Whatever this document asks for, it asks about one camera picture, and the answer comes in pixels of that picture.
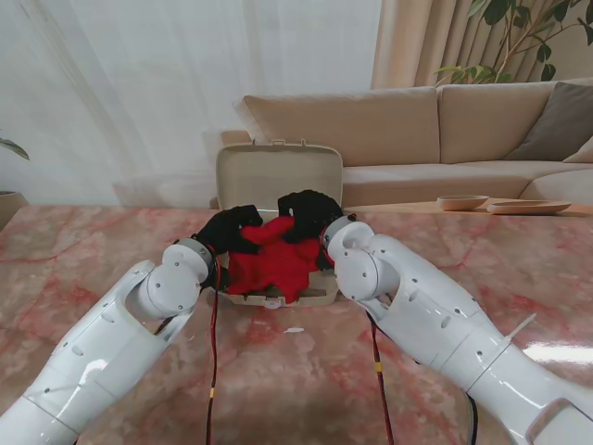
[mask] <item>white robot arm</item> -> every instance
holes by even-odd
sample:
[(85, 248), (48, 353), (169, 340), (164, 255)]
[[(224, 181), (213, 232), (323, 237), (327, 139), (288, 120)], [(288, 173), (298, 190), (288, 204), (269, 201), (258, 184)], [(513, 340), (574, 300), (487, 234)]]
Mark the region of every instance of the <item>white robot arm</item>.
[[(9, 445), (72, 445), (145, 375), (192, 316), (213, 264), (185, 238), (159, 266), (133, 266), (60, 340), (25, 393), (0, 418)], [(156, 333), (143, 321), (164, 321)]]
[[(518, 329), (503, 336), (475, 299), (433, 264), (348, 217), (327, 228), (323, 244), (342, 293), (416, 362), (448, 377), (496, 416), (515, 443), (591, 441), (591, 390), (524, 355), (511, 344)], [(393, 300), (380, 299), (395, 289)]]

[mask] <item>white curtain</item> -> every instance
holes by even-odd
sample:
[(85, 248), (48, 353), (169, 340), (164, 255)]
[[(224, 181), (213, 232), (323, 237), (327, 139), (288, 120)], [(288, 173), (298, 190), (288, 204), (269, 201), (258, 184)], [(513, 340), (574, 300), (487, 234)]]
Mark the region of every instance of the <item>white curtain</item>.
[(245, 94), (368, 89), (381, 0), (3, 0), (0, 190), (204, 207)]

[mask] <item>black cable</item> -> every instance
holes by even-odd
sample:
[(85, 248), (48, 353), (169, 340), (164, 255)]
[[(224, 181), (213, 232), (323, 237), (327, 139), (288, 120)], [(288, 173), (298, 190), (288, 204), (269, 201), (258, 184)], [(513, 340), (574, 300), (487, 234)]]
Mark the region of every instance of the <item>black cable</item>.
[(475, 405), (475, 400), (467, 392), (467, 401), (470, 408), (470, 428), (468, 429), (467, 443), (475, 445), (478, 439), (478, 407)]

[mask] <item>pink marble surface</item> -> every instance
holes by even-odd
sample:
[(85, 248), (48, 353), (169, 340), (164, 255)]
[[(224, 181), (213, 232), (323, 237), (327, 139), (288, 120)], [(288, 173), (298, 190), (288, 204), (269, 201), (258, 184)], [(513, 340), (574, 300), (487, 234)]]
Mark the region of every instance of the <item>pink marble surface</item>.
[[(52, 348), (136, 262), (158, 261), (207, 210), (28, 207), (0, 233), (0, 413)], [(515, 343), (551, 371), (593, 387), (593, 219), (360, 215), (473, 293)], [(203, 443), (211, 357), (208, 299), (139, 385), (81, 445)], [(289, 327), (303, 332), (285, 333)], [(386, 443), (368, 320), (348, 301), (268, 311), (225, 301), (213, 426), (222, 444)], [(462, 444), (460, 390), (380, 337), (398, 443)], [(481, 413), (479, 443), (509, 443)]]

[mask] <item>red cloth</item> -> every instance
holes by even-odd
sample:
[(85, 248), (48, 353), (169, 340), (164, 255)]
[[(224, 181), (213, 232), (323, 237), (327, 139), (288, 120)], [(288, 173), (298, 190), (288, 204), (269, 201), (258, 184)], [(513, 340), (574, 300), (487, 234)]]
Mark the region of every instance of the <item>red cloth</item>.
[(259, 244), (261, 249), (258, 255), (229, 255), (229, 293), (241, 295), (274, 285), (283, 291), (286, 303), (298, 300), (299, 292), (309, 287), (309, 273), (317, 270), (315, 261), (320, 243), (317, 239), (285, 243), (282, 235), (294, 223), (292, 216), (279, 216), (261, 227), (241, 229), (241, 235)]

